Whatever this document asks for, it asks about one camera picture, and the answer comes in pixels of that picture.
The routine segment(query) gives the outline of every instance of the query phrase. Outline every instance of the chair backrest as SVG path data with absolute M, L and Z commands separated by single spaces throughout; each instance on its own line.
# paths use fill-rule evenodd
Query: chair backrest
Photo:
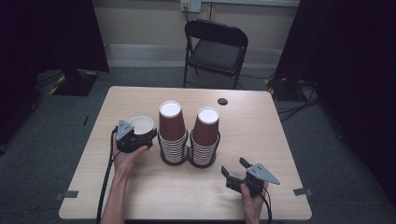
M 187 39 L 191 36 L 225 45 L 244 47 L 248 46 L 248 37 L 243 31 L 234 26 L 229 26 L 213 21 L 193 20 L 184 27 Z

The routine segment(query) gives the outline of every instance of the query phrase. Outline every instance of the gray carpet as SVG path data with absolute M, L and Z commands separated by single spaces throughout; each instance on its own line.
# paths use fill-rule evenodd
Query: gray carpet
M 263 78 L 274 72 L 244 69 L 243 75 L 253 77 L 240 77 L 238 89 L 266 91 Z M 56 73 L 41 74 L 39 80 Z M 97 78 L 88 97 L 49 95 L 54 82 L 40 88 L 35 111 L 0 157 L 0 223 L 94 223 L 61 220 L 62 201 L 53 198 L 67 190 L 107 90 L 116 85 L 181 87 L 182 74 L 181 67 L 111 68 L 110 74 Z M 189 81 L 208 88 L 233 85 L 227 77 L 210 78 L 205 72 L 189 73 Z M 188 88 L 199 87 L 189 84 Z M 300 104 L 276 102 L 276 107 Z M 283 122 L 303 185 L 314 192 L 308 197 L 312 218 L 284 223 L 396 223 L 394 208 L 364 163 L 339 139 L 334 124 L 321 105 L 305 108 Z

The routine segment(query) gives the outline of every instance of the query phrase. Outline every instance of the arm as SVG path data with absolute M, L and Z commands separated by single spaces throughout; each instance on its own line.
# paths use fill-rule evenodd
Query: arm
M 149 149 L 140 147 L 132 153 L 123 153 L 117 149 L 117 143 L 113 136 L 113 158 L 115 174 L 108 193 L 105 212 L 101 223 L 125 223 L 125 193 L 129 176 L 134 169 L 134 159 Z
M 268 182 L 264 181 L 262 195 L 265 197 L 265 190 L 268 188 Z M 259 224 L 260 213 L 264 201 L 257 195 L 255 198 L 250 197 L 250 190 L 246 184 L 241 184 L 242 202 L 244 204 L 245 221 L 247 224 Z

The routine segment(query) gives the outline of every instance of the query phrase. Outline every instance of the chair seat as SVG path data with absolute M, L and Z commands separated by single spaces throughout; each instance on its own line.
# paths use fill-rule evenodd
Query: chair seat
M 235 74 L 240 66 L 242 54 L 243 49 L 240 47 L 201 39 L 189 58 L 189 65 Z

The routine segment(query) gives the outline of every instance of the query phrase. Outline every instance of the wooden table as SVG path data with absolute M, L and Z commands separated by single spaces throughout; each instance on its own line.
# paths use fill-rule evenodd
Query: wooden table
M 219 98 L 227 99 L 228 104 L 219 105 Z M 77 190 L 78 196 L 64 199 L 59 211 L 61 218 L 96 218 L 111 131 L 119 119 L 140 115 L 152 118 L 158 127 L 159 106 L 167 100 L 182 105 L 189 131 L 201 107 L 213 106 L 219 111 L 221 141 L 216 161 L 206 169 L 193 167 L 189 162 L 166 165 L 155 138 L 154 146 L 135 162 L 127 190 L 127 219 L 243 219 L 241 195 L 225 187 L 220 172 L 224 165 L 231 175 L 245 177 L 240 157 L 253 164 L 263 164 L 280 181 L 279 186 L 270 184 L 268 189 L 273 219 L 311 218 L 306 196 L 294 195 L 293 190 L 303 186 L 268 92 L 136 87 L 112 87 L 108 91 L 68 189 Z M 265 206 L 261 218 L 268 218 Z

